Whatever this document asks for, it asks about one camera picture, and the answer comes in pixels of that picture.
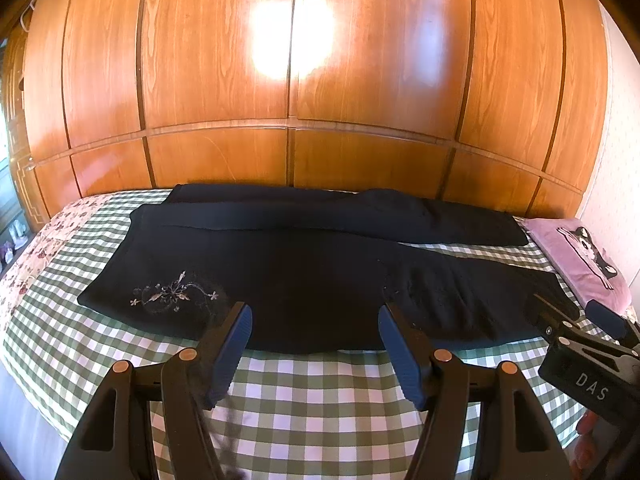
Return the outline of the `person right hand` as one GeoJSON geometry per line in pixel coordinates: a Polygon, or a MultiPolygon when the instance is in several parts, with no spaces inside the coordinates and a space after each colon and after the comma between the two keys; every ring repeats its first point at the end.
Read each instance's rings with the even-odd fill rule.
{"type": "Polygon", "coordinates": [[[576,425],[578,439],[574,451],[570,456],[570,471],[573,480],[580,480],[585,477],[585,473],[591,467],[597,455],[596,441],[592,432],[599,416],[592,411],[586,411],[584,416],[576,425]]]}

